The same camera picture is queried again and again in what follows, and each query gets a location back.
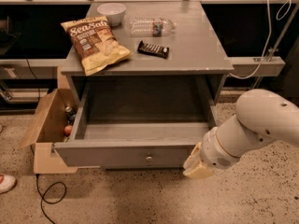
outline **white shoe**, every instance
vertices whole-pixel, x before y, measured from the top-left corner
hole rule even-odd
[[[13,189],[16,184],[17,180],[14,176],[0,174],[0,193],[4,193]]]

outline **brown snack bag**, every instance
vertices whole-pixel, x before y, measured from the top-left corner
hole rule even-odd
[[[115,39],[105,16],[67,21],[61,25],[81,58],[86,76],[131,56],[131,51]]]

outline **gray desk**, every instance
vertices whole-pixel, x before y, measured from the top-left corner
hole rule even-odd
[[[68,166],[104,168],[180,167],[193,146],[217,125],[214,104],[223,76],[233,70],[198,2],[124,3],[126,16],[113,28],[134,55],[85,77],[76,52],[65,61],[78,101],[68,143],[55,149]],[[87,16],[96,16],[92,4]],[[130,16],[165,17],[173,35],[130,37]],[[168,46],[168,59],[136,53],[140,40]]]

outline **speckled floor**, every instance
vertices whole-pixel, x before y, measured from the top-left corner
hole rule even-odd
[[[234,103],[217,104],[220,120]],[[16,188],[0,195],[0,223],[50,223],[42,214],[30,148],[16,149],[31,115],[0,116],[0,172],[18,178]],[[299,148],[277,141],[243,156],[241,162],[203,180],[178,170],[104,172],[80,169],[73,175],[41,175],[45,191],[56,181],[65,198],[44,204],[55,223],[240,224],[299,223]],[[47,196],[56,201],[57,186]]]

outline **bowl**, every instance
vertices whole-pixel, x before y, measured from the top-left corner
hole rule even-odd
[[[97,12],[100,15],[107,17],[110,26],[117,26],[121,24],[125,10],[125,5],[120,3],[107,3],[97,8]]]

